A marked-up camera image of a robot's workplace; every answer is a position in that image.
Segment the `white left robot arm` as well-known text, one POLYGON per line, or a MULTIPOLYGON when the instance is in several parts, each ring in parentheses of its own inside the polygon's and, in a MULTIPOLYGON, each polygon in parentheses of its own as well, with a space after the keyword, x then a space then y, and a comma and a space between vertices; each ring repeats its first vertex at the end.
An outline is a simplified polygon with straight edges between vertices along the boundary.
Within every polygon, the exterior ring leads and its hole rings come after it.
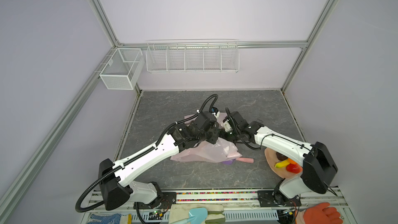
POLYGON ((215 107, 210 111, 197 112, 172 123, 162 132, 159 140, 135 154, 115 162, 109 159, 102 161, 98 179, 78 198, 76 212, 88 212, 102 205, 110 211, 129 199, 148 205, 159 204, 163 197, 159 185, 156 182, 140 183, 136 178, 166 158, 196 148, 203 141, 216 143, 219 115, 215 107))

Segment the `pink printed plastic bag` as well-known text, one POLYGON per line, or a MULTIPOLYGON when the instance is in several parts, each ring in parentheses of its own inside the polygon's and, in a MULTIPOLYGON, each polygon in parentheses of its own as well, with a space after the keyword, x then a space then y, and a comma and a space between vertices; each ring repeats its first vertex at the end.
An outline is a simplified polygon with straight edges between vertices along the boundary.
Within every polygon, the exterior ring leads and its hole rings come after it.
POLYGON ((173 155, 171 160, 178 162, 210 162, 210 163, 221 163, 241 157, 238 152, 238 148, 232 142, 229 142, 221 137, 221 129, 219 126, 219 138, 216 144, 210 144, 206 141, 199 145, 184 145, 184 140, 180 134, 180 131, 192 122, 198 116, 191 116, 183 123, 177 124, 169 131, 169 134, 175 140, 175 146, 179 149, 179 153, 173 155))

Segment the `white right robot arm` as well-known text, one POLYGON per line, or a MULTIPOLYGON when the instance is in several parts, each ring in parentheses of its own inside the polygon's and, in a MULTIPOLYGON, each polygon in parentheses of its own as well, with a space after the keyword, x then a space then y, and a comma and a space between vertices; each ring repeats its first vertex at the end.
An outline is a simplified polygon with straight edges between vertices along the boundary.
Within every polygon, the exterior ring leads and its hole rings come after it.
POLYGON ((238 112, 227 111, 223 125, 228 141, 241 141, 251 149, 256 144, 256 149, 265 147, 267 152, 284 156, 284 160, 270 163, 282 178, 269 194, 277 206, 307 192, 323 195, 331 190, 338 168, 324 144, 292 139, 256 121, 248 123, 238 112))

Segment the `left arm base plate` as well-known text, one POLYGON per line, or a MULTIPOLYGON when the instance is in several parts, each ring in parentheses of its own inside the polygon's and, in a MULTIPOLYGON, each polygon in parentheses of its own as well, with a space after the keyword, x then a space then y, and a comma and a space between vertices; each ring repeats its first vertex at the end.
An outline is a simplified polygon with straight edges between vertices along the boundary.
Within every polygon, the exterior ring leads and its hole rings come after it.
POLYGON ((134 209, 167 209, 177 202, 177 193, 175 191, 162 192, 153 202, 144 204, 142 202, 134 203, 134 209))

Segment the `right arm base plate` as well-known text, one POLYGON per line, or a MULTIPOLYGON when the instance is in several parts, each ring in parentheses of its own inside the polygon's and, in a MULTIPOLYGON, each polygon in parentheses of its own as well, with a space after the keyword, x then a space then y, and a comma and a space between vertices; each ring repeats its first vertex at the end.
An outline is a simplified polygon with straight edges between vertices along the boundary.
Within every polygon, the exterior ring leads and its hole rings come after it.
POLYGON ((299 207, 302 206, 299 196, 287 198, 278 190, 257 191, 258 201, 261 207, 299 207))

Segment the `yellow banana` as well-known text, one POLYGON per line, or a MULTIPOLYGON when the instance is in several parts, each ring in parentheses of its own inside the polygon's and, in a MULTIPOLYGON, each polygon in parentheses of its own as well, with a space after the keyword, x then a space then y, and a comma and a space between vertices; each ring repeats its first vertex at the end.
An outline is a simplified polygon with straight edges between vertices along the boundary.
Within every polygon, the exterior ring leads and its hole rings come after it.
POLYGON ((285 168, 289 165, 289 161, 285 160, 285 161, 280 161, 278 163, 275 164, 275 168, 285 168))

